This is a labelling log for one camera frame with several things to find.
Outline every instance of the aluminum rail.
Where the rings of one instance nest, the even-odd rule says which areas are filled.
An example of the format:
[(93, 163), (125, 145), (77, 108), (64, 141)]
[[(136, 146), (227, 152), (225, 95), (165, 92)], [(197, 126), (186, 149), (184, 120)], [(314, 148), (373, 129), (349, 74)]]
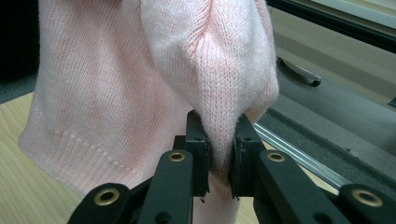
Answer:
[(329, 167), (303, 153), (299, 148), (292, 146), (290, 143), (278, 137), (276, 134), (271, 133), (262, 125), (254, 123), (253, 127), (263, 141), (267, 142), (277, 150), (288, 154), (305, 169), (318, 176), (320, 179), (324, 180), (337, 190), (339, 190), (345, 184), (351, 183), (349, 180), (340, 176)]

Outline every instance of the black metal bar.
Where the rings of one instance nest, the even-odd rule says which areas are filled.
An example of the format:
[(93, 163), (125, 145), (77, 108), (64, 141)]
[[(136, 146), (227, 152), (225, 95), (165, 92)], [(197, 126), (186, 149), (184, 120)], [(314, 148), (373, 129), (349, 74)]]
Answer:
[(263, 151), (256, 164), (282, 223), (349, 223), (287, 154)]
[(132, 216), (128, 224), (136, 224), (142, 212), (143, 204), (146, 200), (146, 196), (149, 191), (149, 186), (151, 184), (151, 178), (147, 179), (143, 183), (134, 187), (129, 191), (130, 193), (130, 203), (125, 209), (131, 211)]
[(186, 150), (186, 135), (176, 135), (172, 149)]
[(233, 197), (253, 197), (257, 178), (254, 163), (265, 150), (248, 117), (243, 114), (233, 137), (233, 163), (229, 174)]
[(290, 0), (267, 0), (268, 6), (275, 7), (296, 17), (311, 21), (342, 35), (358, 39), (380, 49), (396, 53), (396, 37), (362, 26), (353, 21), (336, 17), (329, 13), (307, 7)]
[(210, 141), (201, 123), (201, 117), (195, 110), (187, 115), (186, 145), (183, 149), (194, 157), (193, 195), (204, 197), (209, 192), (209, 148)]
[(270, 198), (270, 194), (267, 192), (259, 178), (256, 180), (253, 208), (259, 223), (282, 223), (282, 218), (276, 210), (274, 202)]
[(69, 224), (129, 223), (129, 189), (107, 183), (91, 190), (73, 212)]
[(396, 202), (367, 186), (351, 184), (341, 187), (336, 204), (354, 223), (396, 222)]
[(152, 177), (137, 223), (192, 222), (192, 155), (186, 150), (163, 153)]

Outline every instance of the knit fabric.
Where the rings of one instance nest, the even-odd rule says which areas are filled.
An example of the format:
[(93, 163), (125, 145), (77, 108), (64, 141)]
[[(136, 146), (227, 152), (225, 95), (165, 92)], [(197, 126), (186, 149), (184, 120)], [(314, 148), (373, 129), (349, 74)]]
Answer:
[(263, 1), (40, 0), (40, 67), (21, 149), (80, 195), (133, 188), (154, 174), (187, 113), (211, 139), (205, 203), (194, 223), (233, 223), (227, 175), (238, 117), (276, 99)]

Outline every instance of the wooden surface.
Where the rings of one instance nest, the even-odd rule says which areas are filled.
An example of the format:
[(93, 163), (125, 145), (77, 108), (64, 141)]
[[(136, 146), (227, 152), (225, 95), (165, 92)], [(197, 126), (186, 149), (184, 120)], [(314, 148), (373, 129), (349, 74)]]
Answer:
[[(81, 199), (37, 167), (18, 146), (32, 96), (0, 105), (0, 223), (66, 223)], [(336, 192), (307, 173), (324, 189)], [(252, 199), (241, 199), (236, 223), (258, 223), (252, 203)]]

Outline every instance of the sweater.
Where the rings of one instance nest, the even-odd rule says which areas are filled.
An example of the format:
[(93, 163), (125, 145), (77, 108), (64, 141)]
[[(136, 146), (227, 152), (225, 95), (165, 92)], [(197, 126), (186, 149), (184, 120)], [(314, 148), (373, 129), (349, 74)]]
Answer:
[(278, 95), (261, 0), (40, 0), (40, 65), (23, 152), (83, 196), (154, 174), (195, 109), (211, 140), (211, 192), (193, 223), (234, 223), (235, 124)]

